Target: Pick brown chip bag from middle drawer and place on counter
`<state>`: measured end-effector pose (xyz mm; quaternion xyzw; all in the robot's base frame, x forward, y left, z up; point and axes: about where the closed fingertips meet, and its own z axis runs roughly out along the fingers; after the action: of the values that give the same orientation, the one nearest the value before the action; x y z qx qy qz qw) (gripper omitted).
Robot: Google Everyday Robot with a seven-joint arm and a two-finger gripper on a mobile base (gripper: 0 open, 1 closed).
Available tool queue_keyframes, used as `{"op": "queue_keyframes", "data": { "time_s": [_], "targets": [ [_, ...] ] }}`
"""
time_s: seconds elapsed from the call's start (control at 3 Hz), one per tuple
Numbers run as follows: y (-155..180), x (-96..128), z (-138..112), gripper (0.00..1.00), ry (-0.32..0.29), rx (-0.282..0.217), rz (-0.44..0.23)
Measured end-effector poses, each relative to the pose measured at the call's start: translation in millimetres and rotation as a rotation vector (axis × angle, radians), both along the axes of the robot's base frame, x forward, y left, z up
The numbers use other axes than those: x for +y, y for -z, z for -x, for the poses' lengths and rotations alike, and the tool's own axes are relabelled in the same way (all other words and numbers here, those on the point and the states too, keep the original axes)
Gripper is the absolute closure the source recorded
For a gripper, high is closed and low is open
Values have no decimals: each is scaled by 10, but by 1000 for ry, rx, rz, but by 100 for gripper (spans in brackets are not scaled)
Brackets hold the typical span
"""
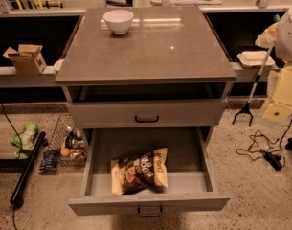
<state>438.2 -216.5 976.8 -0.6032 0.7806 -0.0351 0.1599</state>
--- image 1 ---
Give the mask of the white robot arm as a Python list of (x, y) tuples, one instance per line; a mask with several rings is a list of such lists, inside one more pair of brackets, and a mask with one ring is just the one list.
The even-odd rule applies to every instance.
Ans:
[(276, 34), (276, 55), (292, 63), (292, 6), (282, 16)]

